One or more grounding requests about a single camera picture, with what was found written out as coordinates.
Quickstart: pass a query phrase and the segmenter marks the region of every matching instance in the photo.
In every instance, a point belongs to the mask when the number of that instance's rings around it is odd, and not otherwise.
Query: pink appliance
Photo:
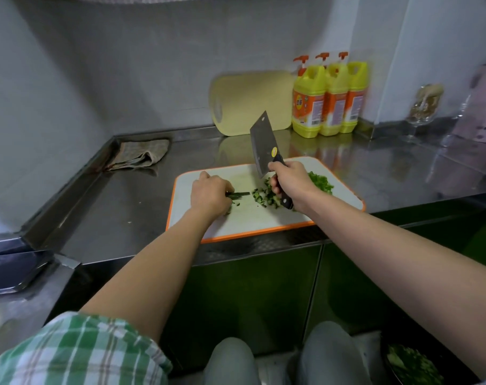
[[[458,120],[453,134],[486,143],[486,64],[473,79],[471,95],[464,115]]]

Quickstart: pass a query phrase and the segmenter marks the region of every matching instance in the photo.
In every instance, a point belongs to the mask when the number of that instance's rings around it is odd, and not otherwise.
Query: cleaver
[[[270,171],[268,163],[278,161],[284,164],[266,111],[259,116],[257,122],[250,128],[250,136],[252,138],[255,165],[260,178],[263,178]],[[280,194],[280,204],[288,209],[293,209],[291,197],[282,188],[280,188]]]

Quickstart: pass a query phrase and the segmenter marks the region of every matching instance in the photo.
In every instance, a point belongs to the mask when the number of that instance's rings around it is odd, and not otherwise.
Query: person
[[[297,211],[309,216],[407,314],[486,379],[486,267],[317,189],[296,161],[271,163]],[[206,172],[191,208],[127,263],[78,312],[67,312],[0,356],[0,383],[167,382],[157,342],[202,236],[225,214],[232,185]],[[352,338],[319,324],[298,363],[297,383],[370,384]],[[227,338],[214,349],[205,384],[258,384],[250,348]]]

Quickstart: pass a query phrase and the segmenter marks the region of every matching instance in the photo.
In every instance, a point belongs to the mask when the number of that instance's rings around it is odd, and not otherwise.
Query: person's left hand
[[[229,181],[221,179],[218,175],[210,176],[203,171],[198,180],[193,182],[191,208],[202,211],[214,221],[226,214],[231,207],[232,200],[225,196],[225,192],[234,192],[234,187]]]

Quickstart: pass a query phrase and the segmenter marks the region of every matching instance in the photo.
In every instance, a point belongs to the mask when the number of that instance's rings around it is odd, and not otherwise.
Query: shirt sleeve
[[[0,384],[166,384],[172,364],[125,320],[65,312],[0,356]]]

